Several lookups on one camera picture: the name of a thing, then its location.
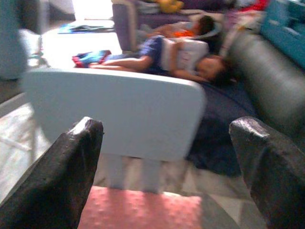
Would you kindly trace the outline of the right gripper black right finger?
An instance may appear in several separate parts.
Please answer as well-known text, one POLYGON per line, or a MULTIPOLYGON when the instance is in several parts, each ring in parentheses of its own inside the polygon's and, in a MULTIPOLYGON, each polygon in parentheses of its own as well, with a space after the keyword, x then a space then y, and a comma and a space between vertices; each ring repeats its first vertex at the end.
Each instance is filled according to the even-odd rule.
POLYGON ((243 180, 269 229, 305 227, 305 154, 253 117, 229 125, 243 180))

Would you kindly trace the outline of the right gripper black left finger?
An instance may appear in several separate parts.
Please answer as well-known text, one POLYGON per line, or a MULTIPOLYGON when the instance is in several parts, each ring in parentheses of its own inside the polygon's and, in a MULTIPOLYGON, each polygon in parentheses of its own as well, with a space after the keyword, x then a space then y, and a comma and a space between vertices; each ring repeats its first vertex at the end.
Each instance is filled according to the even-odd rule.
POLYGON ((1 202, 1 228, 77 228, 93 185, 103 133, 102 122, 89 117, 62 133, 1 202))

